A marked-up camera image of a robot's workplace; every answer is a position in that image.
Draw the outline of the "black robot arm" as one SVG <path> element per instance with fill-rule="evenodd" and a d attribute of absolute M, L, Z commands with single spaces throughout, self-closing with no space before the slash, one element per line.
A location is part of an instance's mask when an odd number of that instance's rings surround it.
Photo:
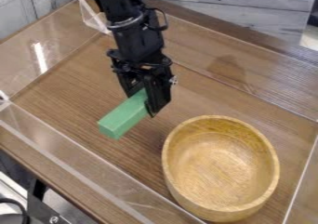
<path fill-rule="evenodd" d="M 172 61 L 163 53 L 163 31 L 158 7 L 148 7 L 144 0 L 95 0 L 106 16 L 116 48 L 107 51 L 112 69 L 127 97 L 146 91 L 144 105 L 155 116 L 171 101 Z"/>

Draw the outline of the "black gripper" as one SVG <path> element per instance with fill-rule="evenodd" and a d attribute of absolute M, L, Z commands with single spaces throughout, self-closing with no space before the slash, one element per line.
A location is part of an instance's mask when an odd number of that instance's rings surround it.
<path fill-rule="evenodd" d="M 170 89 L 175 84 L 171 59 L 162 52 L 155 52 L 144 59 L 124 59 L 118 49 L 111 49 L 107 56 L 127 97 L 146 88 L 146 107 L 154 117 L 171 101 Z"/>

